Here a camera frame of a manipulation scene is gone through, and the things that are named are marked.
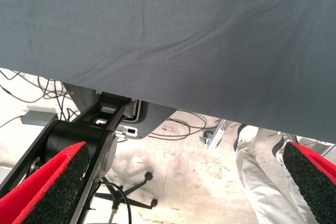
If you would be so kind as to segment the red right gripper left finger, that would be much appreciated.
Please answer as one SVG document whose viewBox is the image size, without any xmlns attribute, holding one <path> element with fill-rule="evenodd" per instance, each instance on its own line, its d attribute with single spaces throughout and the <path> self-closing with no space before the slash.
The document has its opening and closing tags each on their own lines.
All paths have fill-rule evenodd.
<svg viewBox="0 0 336 224">
<path fill-rule="evenodd" d="M 86 142 L 63 149 L 1 198 L 1 223 L 68 223 L 88 164 Z"/>
</svg>

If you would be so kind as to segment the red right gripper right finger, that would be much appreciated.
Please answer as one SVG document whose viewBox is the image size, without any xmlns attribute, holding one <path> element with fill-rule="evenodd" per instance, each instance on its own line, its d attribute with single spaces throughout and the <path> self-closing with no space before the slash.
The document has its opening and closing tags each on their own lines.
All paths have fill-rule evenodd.
<svg viewBox="0 0 336 224">
<path fill-rule="evenodd" d="M 283 162 L 318 223 L 335 223 L 335 165 L 303 145 L 287 142 Z"/>
</svg>

